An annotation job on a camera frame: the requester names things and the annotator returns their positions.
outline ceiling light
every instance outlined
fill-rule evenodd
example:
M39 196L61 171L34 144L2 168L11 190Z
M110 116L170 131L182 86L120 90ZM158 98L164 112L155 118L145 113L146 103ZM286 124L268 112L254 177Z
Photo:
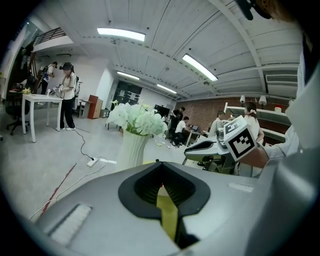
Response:
M201 73L203 73L211 81L214 82L214 81L218 80L218 78L214 74L212 74L206 67L201 65L198 61L196 61L194 58L192 58L188 54L184 55L182 59L184 61L188 62L190 65L194 66L197 70L199 70Z
M132 79L140 80L140 78L139 78L139 77L134 76L134 75L130 75L130 74L126 74L126 73L122 73L122 72L120 72L120 71L117 71L117 73L118 73L120 76L124 76L124 77L128 77L128 78L132 78Z
M173 94L176 94L176 93L177 93L176 91L171 90L171 89L168 89L167 87L164 87L164 86L162 86L162 85L160 85L160 84L157 84L156 86L158 86L158 87L160 87L160 88L162 88L162 89L165 89L165 90L167 90L167 91L169 91L169 92L171 92L171 93L173 93Z
M123 29L116 29L116 28L100 27L100 28L97 28L97 30L100 35L126 37L126 38L136 39L142 42L145 41L145 36L146 36L145 34L142 34L142 33L137 33L137 32L123 30Z

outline black chair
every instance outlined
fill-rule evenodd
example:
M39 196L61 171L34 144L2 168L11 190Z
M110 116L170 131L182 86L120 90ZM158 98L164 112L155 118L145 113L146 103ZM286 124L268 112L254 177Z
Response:
M26 100L25 101L25 109L24 109L24 114L27 115L30 111L30 106L29 106L29 102ZM7 106L5 108L5 112L10 115L13 116L15 120L15 122L10 123L6 126L6 129L9 130L9 127L13 126L10 135L14 135L14 130L18 127L18 126L22 126L22 121L20 120L21 117L21 112L22 112L22 106L20 105L14 105L14 106Z

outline lamp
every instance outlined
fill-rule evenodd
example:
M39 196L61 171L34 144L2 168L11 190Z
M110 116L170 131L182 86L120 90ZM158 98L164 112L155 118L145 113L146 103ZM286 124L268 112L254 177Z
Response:
M264 106L267 105L267 99L266 96L261 96L259 99L259 104L261 105L261 109L264 109Z
M244 103L246 102L246 97L244 95L240 97L240 102L241 102L241 107L243 107Z

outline ceiling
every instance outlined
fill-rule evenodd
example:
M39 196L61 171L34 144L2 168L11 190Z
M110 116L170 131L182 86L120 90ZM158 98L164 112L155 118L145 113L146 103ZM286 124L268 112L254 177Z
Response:
M299 29L263 19L254 10L253 21L246 20L232 0L50 0L41 4L43 9L76 44L57 51L72 48L74 54L108 58L115 70L140 77L141 85L156 89L161 84L176 91L168 94L173 99L292 96L292 86L269 89L265 74L297 71ZM145 41L100 36L99 27L144 33ZM185 54L218 81L183 61Z

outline white vase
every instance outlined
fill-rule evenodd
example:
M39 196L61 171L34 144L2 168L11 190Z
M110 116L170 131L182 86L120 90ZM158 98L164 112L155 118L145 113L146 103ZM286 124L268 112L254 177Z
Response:
M123 142L115 165L120 172L144 163L144 150L149 136L140 136L123 130Z

